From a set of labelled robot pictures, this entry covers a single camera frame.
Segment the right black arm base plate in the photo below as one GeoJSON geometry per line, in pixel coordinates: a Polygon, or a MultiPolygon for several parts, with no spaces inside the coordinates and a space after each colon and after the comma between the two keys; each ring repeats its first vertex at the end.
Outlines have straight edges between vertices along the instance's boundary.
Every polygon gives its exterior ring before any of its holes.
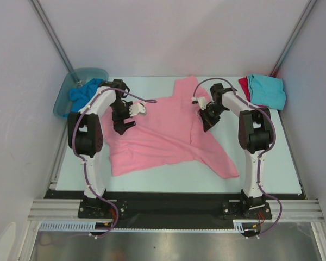
{"type": "Polygon", "coordinates": [[[221,219],[224,220],[255,220],[262,218],[271,220],[272,217],[268,202],[264,206],[252,209],[246,209],[239,201],[224,201],[221,205],[221,219]]]}

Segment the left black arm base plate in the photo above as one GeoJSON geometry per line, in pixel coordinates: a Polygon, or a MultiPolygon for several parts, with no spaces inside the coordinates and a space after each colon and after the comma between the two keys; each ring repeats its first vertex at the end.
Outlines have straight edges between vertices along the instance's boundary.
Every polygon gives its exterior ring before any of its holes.
{"type": "MultiPolygon", "coordinates": [[[[123,200],[111,200],[111,202],[118,209],[118,218],[123,219],[126,215],[127,202],[123,200]]],[[[77,217],[80,219],[109,219],[113,213],[116,214],[116,211],[112,205],[99,199],[91,198],[89,200],[81,200],[77,217]]]]}

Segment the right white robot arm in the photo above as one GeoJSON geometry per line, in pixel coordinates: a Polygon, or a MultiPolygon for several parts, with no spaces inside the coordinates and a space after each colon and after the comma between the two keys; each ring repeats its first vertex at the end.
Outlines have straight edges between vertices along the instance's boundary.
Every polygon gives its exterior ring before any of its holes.
{"type": "Polygon", "coordinates": [[[246,157],[245,182],[241,190],[240,213],[253,218],[265,206],[266,196],[262,185],[264,161],[275,144],[275,127],[268,108],[259,108],[244,100],[231,85],[224,88],[221,83],[210,88],[212,101],[198,96],[198,86],[193,91],[192,103],[199,105],[198,115],[207,132],[220,120],[225,111],[238,117],[238,141],[246,157]]]}

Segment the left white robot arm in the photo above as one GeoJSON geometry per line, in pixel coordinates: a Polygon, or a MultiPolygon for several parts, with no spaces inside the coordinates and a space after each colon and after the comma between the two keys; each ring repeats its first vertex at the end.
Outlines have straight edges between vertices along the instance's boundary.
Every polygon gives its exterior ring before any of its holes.
{"type": "Polygon", "coordinates": [[[130,88],[121,79],[92,79],[89,85],[90,96],[83,100],[80,108],[72,109],[67,116],[68,146],[80,159],[85,178],[81,213],[90,210],[101,218],[107,215],[109,208],[115,209],[115,206],[104,198],[106,188],[99,170],[99,156],[104,145],[101,119],[110,109],[109,127],[115,133],[123,135],[136,125],[135,121],[126,120],[144,112],[145,106],[124,100],[131,94],[130,88]]]}

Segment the pink t shirt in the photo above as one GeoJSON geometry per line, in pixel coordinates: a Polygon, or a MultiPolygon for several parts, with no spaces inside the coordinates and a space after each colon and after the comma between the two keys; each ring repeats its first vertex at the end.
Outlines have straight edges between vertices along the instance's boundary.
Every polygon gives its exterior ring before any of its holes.
{"type": "Polygon", "coordinates": [[[113,176],[185,161],[203,163],[221,178],[239,176],[220,143],[203,130],[199,107],[191,99],[197,84],[194,76],[176,80],[173,94],[147,103],[146,115],[136,116],[136,125],[123,135],[114,131],[107,109],[102,127],[113,176]]]}

